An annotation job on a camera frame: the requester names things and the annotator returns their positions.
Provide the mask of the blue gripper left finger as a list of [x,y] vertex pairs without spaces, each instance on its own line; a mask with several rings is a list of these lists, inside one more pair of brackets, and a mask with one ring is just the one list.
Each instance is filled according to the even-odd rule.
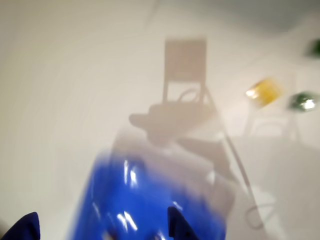
[[37,212],[31,212],[19,219],[1,240],[40,240],[40,222]]

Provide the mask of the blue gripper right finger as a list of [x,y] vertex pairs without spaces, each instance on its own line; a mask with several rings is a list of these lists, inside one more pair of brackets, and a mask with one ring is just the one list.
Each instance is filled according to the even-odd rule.
[[199,240],[184,216],[174,206],[167,209],[168,236],[174,240]]

